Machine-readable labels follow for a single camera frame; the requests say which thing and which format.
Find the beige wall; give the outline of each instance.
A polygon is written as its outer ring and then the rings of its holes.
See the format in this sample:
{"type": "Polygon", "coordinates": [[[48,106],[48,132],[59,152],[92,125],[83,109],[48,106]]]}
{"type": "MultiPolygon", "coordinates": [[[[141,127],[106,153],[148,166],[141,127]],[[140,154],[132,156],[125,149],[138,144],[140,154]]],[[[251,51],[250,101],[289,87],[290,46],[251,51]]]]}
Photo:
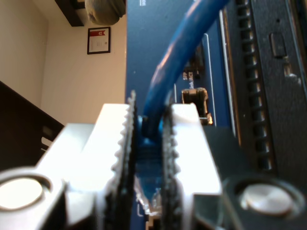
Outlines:
{"type": "Polygon", "coordinates": [[[0,0],[0,81],[40,106],[48,21],[32,0],[0,0]]]}
{"type": "Polygon", "coordinates": [[[104,103],[125,97],[126,17],[111,27],[111,53],[87,55],[88,28],[98,26],[78,13],[85,27],[49,21],[41,108],[63,124],[94,123],[104,103]]]}

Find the picture frame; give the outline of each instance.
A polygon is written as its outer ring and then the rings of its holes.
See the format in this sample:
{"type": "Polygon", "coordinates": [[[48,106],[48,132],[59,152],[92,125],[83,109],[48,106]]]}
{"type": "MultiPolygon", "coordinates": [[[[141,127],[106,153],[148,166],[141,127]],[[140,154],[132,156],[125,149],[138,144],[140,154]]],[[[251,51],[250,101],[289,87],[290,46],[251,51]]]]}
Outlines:
{"type": "Polygon", "coordinates": [[[89,28],[87,54],[111,53],[111,27],[89,28]]]}

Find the silver rivet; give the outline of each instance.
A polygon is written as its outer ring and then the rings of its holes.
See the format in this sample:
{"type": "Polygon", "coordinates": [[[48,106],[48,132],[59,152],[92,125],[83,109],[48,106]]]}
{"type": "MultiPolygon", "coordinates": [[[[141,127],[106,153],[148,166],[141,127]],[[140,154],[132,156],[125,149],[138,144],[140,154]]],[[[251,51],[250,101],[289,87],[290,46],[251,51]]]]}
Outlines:
{"type": "Polygon", "coordinates": [[[281,216],[293,207],[293,199],[283,189],[269,184],[254,184],[243,192],[241,206],[261,214],[281,216]]]}
{"type": "Polygon", "coordinates": [[[30,178],[19,178],[0,184],[0,208],[15,210],[33,204],[43,194],[42,185],[30,178]]]}

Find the ventilation slot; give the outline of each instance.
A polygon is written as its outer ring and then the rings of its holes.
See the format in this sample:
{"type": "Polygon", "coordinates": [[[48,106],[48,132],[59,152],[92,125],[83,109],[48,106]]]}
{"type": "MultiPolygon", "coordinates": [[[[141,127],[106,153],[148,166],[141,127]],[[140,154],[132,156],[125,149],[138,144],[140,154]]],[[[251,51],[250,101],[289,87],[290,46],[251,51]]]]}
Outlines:
{"type": "Polygon", "coordinates": [[[256,55],[256,42],[254,40],[253,21],[249,0],[236,0],[238,24],[242,39],[242,50],[246,69],[247,89],[249,92],[249,106],[253,121],[253,135],[255,150],[258,157],[258,169],[264,172],[272,171],[272,159],[263,95],[258,72],[258,56],[256,55]]]}

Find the blue circuit board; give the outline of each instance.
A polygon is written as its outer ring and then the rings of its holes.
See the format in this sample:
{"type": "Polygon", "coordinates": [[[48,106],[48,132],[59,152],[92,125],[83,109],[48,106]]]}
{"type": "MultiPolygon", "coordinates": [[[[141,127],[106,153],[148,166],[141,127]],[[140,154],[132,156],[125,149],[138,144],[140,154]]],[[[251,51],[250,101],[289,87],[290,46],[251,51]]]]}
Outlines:
{"type": "MultiPolygon", "coordinates": [[[[136,91],[138,115],[142,115],[145,98],[156,66],[192,3],[193,0],[127,1],[126,98],[130,96],[132,90],[136,91]]],[[[199,78],[193,77],[192,80],[180,76],[176,85],[174,85],[173,100],[176,103],[181,103],[181,91],[183,89],[203,87],[207,90],[209,96],[208,108],[213,117],[213,124],[231,127],[219,19],[204,34],[201,43],[203,46],[204,71],[200,73],[199,78]]],[[[143,169],[148,167],[148,164],[149,162],[138,156],[136,174],[141,179],[143,169]]],[[[147,176],[148,174],[144,175],[143,180],[148,179],[147,176]]],[[[160,183],[158,176],[155,183],[160,183]]],[[[152,192],[153,188],[148,188],[148,196],[151,196],[152,192]]],[[[144,230],[145,221],[146,217],[142,206],[135,199],[130,229],[144,230]]]]}

